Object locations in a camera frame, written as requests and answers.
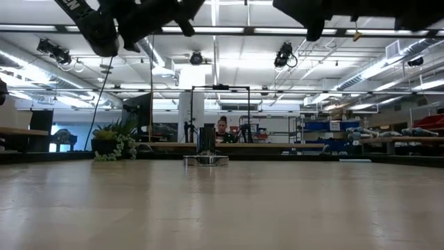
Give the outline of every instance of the blue bin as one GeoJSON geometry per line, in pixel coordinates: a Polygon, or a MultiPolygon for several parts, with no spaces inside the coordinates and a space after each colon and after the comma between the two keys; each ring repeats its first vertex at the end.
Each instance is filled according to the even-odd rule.
{"type": "Polygon", "coordinates": [[[326,130],[325,122],[305,122],[305,130],[309,130],[309,131],[323,131],[326,130]]]}

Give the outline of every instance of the cable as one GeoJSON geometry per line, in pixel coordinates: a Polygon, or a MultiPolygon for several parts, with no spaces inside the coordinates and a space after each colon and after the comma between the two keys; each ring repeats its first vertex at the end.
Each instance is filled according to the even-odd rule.
{"type": "Polygon", "coordinates": [[[151,41],[151,57],[150,57],[150,78],[151,78],[151,102],[150,102],[150,126],[148,128],[148,141],[151,142],[151,133],[153,132],[153,97],[154,97],[154,93],[153,93],[153,57],[154,57],[154,34],[153,34],[153,39],[151,41]]]}
{"type": "Polygon", "coordinates": [[[88,145],[89,135],[91,134],[92,127],[94,126],[94,122],[96,121],[97,108],[99,107],[99,101],[102,97],[103,89],[105,88],[106,80],[108,79],[108,75],[110,74],[110,68],[112,65],[112,60],[114,57],[111,57],[110,66],[108,67],[108,71],[106,72],[105,80],[103,81],[102,89],[100,90],[99,97],[97,99],[96,107],[94,108],[94,115],[92,116],[91,127],[89,128],[88,136],[86,137],[85,146],[83,147],[83,151],[86,151],[86,146],[88,145]]]}

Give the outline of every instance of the computer monitor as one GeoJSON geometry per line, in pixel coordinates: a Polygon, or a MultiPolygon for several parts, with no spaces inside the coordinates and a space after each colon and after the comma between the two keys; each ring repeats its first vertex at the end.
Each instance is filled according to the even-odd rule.
{"type": "Polygon", "coordinates": [[[137,117],[137,134],[142,135],[142,127],[150,126],[151,93],[134,97],[123,102],[122,121],[125,122],[131,115],[137,117]]]}

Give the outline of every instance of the desk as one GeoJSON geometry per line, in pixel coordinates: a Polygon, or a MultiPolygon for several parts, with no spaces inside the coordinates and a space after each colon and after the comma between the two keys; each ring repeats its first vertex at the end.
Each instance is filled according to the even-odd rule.
{"type": "MultiPolygon", "coordinates": [[[[196,152],[196,143],[178,142],[139,142],[136,146],[145,144],[155,151],[186,151],[196,152]]],[[[324,144],[289,144],[289,143],[217,143],[216,149],[222,152],[249,153],[258,151],[267,154],[282,153],[285,149],[322,149],[324,144]]]]}
{"type": "Polygon", "coordinates": [[[444,144],[444,137],[377,137],[371,139],[362,139],[359,141],[364,144],[385,143],[387,146],[387,154],[395,155],[396,142],[420,142],[422,144],[430,144],[439,150],[439,146],[444,144]]]}
{"type": "Polygon", "coordinates": [[[48,136],[48,131],[21,128],[0,127],[0,146],[19,152],[28,151],[28,139],[31,136],[48,136]]]}

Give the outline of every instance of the floor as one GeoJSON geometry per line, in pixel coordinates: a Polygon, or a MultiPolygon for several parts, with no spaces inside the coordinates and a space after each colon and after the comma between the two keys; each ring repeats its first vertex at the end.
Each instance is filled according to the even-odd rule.
{"type": "Polygon", "coordinates": [[[0,249],[444,249],[444,169],[339,162],[0,166],[0,249]]]}

